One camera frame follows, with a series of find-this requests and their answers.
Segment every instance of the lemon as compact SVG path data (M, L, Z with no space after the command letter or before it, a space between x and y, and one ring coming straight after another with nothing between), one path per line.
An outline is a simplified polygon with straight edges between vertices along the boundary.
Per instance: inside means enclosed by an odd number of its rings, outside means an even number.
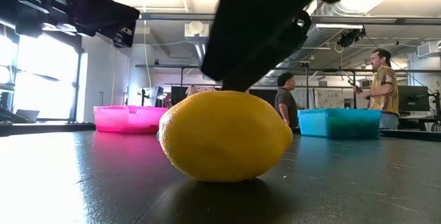
M268 171L293 134L266 101L216 91L193 94L170 108L159 122L158 137L180 171L200 181L235 182Z

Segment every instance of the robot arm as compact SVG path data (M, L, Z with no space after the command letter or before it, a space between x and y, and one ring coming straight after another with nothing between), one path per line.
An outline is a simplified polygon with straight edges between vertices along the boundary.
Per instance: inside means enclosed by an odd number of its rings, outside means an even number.
M131 47L140 12L112 0L0 0L0 22L17 34L43 32L93 37L96 32L116 47Z
M220 0L202 73L244 92L302 47L311 25L302 9L311 1Z

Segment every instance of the table surface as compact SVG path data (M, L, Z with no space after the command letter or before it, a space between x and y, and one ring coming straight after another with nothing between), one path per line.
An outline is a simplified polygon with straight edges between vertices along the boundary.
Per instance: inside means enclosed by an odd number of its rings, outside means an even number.
M0 223L441 223L441 142L294 140L256 180L199 183L155 136L0 138Z

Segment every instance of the man with short hair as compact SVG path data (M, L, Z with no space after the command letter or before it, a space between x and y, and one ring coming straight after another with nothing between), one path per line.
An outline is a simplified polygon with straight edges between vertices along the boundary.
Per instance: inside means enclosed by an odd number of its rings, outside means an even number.
M382 110L380 128L395 130L398 127L398 84L397 76L391 68L391 53L385 49L375 49L371 56L372 70L375 72L370 90L354 87L359 97L369 97L370 110Z
M297 105L296 100L290 92L296 87L294 75L290 72L282 73L277 78L277 86L279 89L276 94L276 100L274 101L274 108L289 127L297 128L297 109L304 110L305 108Z

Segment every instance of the window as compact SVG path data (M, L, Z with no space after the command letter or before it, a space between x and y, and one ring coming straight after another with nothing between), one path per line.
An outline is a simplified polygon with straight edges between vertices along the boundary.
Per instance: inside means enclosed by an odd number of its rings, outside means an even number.
M39 110L39 119L73 119L79 55L49 36L22 36L17 57L16 110Z
M0 83L14 82L14 57L17 52L17 45L0 34Z

